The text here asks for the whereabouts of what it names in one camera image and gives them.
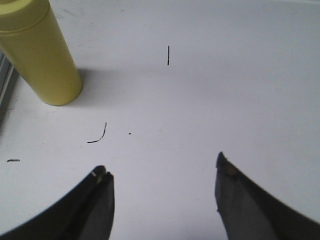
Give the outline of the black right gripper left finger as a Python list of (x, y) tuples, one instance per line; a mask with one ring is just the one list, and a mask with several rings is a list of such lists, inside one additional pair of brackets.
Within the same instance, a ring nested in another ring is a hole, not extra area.
[(108, 240), (115, 213), (114, 177), (96, 166), (63, 198), (2, 240)]

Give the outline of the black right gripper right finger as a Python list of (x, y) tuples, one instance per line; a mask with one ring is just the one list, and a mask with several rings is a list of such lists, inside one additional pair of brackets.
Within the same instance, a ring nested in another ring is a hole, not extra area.
[(215, 200), (229, 240), (318, 240), (320, 225), (258, 186), (222, 152), (216, 160)]

